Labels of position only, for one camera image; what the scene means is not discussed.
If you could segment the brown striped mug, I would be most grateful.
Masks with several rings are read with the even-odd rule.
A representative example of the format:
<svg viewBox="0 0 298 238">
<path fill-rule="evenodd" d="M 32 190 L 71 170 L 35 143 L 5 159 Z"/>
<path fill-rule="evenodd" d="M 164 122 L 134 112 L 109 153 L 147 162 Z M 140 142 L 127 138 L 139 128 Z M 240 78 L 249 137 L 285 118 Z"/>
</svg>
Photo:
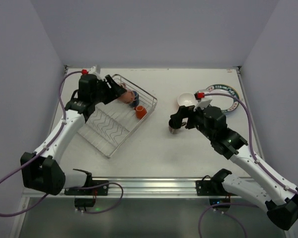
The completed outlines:
<svg viewBox="0 0 298 238">
<path fill-rule="evenodd" d="M 179 130 L 184 127 L 185 125 L 187 124 L 187 122 L 182 122 L 180 126 L 177 126 L 175 125 L 174 121 L 172 119 L 169 120 L 168 122 L 168 129 L 169 129 L 169 132 L 171 134 L 178 134 L 179 133 Z"/>
</svg>

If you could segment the orange bowl white inside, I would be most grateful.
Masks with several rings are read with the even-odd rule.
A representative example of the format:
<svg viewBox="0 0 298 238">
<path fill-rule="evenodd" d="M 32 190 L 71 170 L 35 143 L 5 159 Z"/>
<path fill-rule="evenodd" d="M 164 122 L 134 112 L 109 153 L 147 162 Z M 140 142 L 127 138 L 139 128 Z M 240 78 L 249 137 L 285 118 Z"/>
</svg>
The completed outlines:
<svg viewBox="0 0 298 238">
<path fill-rule="evenodd" d="M 177 97 L 178 106 L 195 106 L 197 104 L 197 100 L 192 93 L 182 93 Z"/>
</svg>

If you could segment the pink textured cup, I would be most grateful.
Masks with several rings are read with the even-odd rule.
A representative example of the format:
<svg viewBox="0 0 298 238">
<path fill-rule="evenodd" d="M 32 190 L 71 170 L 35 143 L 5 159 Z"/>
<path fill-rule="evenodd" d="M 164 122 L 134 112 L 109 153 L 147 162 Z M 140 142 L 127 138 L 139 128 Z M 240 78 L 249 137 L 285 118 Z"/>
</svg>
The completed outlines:
<svg viewBox="0 0 298 238">
<path fill-rule="evenodd" d="M 135 100 L 135 94 L 133 91 L 128 90 L 126 93 L 124 93 L 122 96 L 118 98 L 118 101 L 124 103 L 124 104 L 131 104 Z"/>
</svg>

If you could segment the blue mug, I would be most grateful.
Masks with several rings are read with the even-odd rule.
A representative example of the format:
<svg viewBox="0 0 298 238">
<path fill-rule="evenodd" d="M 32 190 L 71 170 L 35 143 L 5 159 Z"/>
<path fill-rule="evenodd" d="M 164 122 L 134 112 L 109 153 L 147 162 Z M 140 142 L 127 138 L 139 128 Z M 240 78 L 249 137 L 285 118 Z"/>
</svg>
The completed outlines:
<svg viewBox="0 0 298 238">
<path fill-rule="evenodd" d="M 129 104 L 131 108 L 137 107 L 140 103 L 138 92 L 133 90 L 133 94 L 134 94 L 134 100 Z"/>
</svg>

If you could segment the dark green plate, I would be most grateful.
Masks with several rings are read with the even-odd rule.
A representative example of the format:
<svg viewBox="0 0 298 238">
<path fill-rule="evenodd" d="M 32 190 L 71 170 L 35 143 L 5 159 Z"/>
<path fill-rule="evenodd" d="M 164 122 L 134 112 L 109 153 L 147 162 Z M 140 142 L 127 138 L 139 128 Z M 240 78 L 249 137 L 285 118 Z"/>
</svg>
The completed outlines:
<svg viewBox="0 0 298 238">
<path fill-rule="evenodd" d="M 224 84 L 214 84 L 209 86 L 206 91 L 211 94 L 226 94 L 231 95 L 234 98 L 239 99 L 238 92 L 232 88 L 231 86 Z M 211 101 L 211 106 L 218 107 L 222 110 L 224 114 L 233 112 L 239 106 L 239 102 L 236 99 L 226 96 L 213 96 L 213 100 Z"/>
</svg>

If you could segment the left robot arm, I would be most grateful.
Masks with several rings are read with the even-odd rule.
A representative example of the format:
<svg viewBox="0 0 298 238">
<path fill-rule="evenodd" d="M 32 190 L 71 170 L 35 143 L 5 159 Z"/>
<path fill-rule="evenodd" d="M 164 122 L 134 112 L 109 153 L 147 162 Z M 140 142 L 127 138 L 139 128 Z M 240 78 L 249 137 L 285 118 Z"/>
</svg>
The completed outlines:
<svg viewBox="0 0 298 238">
<path fill-rule="evenodd" d="M 92 187 L 91 173 L 73 169 L 64 172 L 59 163 L 75 134 L 85 125 L 99 103 L 109 104 L 127 92 L 109 75 L 103 79 L 95 74 L 83 74 L 71 99 L 61 104 L 63 116 L 34 152 L 25 152 L 21 158 L 23 185 L 50 195 L 63 189 L 87 190 Z"/>
</svg>

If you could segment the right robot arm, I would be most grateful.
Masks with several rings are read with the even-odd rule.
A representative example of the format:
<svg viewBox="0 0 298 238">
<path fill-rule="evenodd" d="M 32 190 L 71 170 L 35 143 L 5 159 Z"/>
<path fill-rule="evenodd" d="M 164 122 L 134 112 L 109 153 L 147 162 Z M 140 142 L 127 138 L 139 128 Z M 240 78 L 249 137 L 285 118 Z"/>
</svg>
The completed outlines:
<svg viewBox="0 0 298 238">
<path fill-rule="evenodd" d="M 180 129 L 183 119 L 187 119 L 186 129 L 200 131 L 218 154 L 238 165 L 255 181 L 254 184 L 246 182 L 222 169 L 212 178 L 219 184 L 219 189 L 258 206 L 273 224 L 288 231 L 298 219 L 298 186 L 256 155 L 251 143 L 227 126 L 226 116 L 220 108 L 180 106 L 177 113 L 170 116 L 169 126 Z"/>
</svg>

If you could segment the orange red mug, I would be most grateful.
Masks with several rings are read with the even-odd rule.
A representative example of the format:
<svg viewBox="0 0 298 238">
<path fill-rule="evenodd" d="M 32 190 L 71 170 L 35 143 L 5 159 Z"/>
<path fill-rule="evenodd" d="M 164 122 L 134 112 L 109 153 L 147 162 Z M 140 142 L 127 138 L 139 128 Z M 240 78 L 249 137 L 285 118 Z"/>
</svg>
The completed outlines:
<svg viewBox="0 0 298 238">
<path fill-rule="evenodd" d="M 135 110 L 136 118 L 138 119 L 142 119 L 147 114 L 147 110 L 145 109 L 144 106 L 137 106 L 134 108 L 134 110 Z"/>
</svg>

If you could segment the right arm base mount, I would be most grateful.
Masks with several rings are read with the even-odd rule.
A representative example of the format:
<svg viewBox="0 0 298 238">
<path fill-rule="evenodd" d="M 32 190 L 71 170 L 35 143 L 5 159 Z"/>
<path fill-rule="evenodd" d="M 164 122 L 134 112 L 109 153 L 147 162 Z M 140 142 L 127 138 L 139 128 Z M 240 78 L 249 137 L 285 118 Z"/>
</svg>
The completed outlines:
<svg viewBox="0 0 298 238">
<path fill-rule="evenodd" d="M 231 203 L 231 196 L 236 196 L 233 193 L 227 192 L 222 182 L 224 179 L 231 175 L 232 172 L 227 169 L 221 169 L 213 176 L 206 175 L 201 179 L 195 181 L 195 189 L 198 196 L 217 196 L 221 198 L 210 198 L 210 205 L 217 205 L 214 207 L 217 211 L 227 212 L 230 205 L 222 205 L 222 203 Z"/>
</svg>

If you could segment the aluminium mounting rail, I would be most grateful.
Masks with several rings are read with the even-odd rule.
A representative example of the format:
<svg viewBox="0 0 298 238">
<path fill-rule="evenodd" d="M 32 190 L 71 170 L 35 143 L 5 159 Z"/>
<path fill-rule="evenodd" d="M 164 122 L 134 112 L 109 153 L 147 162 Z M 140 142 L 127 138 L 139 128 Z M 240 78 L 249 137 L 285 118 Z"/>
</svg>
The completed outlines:
<svg viewBox="0 0 298 238">
<path fill-rule="evenodd" d="M 120 184 L 124 189 L 124 198 L 239 198 L 230 192 L 228 195 L 219 195 L 197 190 L 202 189 L 196 185 L 201 178 L 95 178 L 108 180 L 111 184 L 107 195 L 66 195 L 63 189 L 58 195 L 48 195 L 49 198 L 119 198 L 121 189 L 114 183 Z"/>
</svg>

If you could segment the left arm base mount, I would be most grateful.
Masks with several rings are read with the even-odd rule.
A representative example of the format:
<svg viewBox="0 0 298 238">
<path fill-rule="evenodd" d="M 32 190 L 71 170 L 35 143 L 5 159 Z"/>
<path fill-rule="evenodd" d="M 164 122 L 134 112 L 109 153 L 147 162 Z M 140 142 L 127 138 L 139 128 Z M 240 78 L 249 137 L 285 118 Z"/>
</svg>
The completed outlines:
<svg viewBox="0 0 298 238">
<path fill-rule="evenodd" d="M 95 205 L 98 195 L 108 195 L 108 187 L 108 180 L 94 180 L 91 172 L 73 169 L 71 173 L 66 175 L 64 194 L 75 196 L 74 207 L 86 212 L 88 208 Z"/>
</svg>

